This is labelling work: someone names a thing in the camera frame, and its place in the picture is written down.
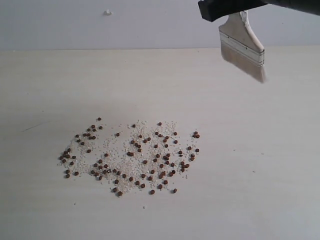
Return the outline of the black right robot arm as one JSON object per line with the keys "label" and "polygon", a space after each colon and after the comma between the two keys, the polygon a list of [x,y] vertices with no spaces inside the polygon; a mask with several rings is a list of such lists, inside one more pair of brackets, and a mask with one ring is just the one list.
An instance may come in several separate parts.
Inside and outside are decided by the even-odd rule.
{"label": "black right robot arm", "polygon": [[320,14],[320,0],[200,0],[198,2],[201,17],[208,22],[214,22],[230,14],[266,5],[274,5],[317,16]]}

